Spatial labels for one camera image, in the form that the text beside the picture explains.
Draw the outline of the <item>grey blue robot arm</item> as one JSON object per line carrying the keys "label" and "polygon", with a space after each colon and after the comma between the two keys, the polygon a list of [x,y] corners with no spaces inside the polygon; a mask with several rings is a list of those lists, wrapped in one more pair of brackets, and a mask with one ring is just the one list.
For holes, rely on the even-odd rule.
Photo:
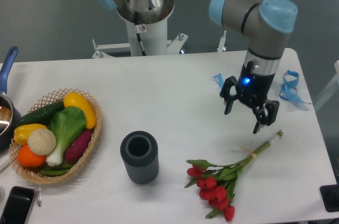
{"label": "grey blue robot arm", "polygon": [[[133,56],[166,55],[167,20],[174,0],[96,0],[125,21]],[[250,39],[238,78],[227,78],[221,88],[225,113],[239,100],[252,109],[254,131],[275,122],[279,102],[267,98],[273,77],[293,32],[298,9],[289,0],[211,0],[210,19],[224,29]]]}

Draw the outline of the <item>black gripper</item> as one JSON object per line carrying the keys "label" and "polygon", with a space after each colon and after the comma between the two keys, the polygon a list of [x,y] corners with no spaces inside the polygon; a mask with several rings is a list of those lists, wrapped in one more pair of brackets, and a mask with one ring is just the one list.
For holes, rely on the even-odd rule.
{"label": "black gripper", "polygon": [[220,96],[224,99],[225,111],[228,115],[235,100],[250,107],[257,119],[253,133],[256,134],[264,126],[275,122],[280,106],[279,101],[267,99],[275,74],[264,76],[242,72],[239,81],[234,76],[225,79]]}

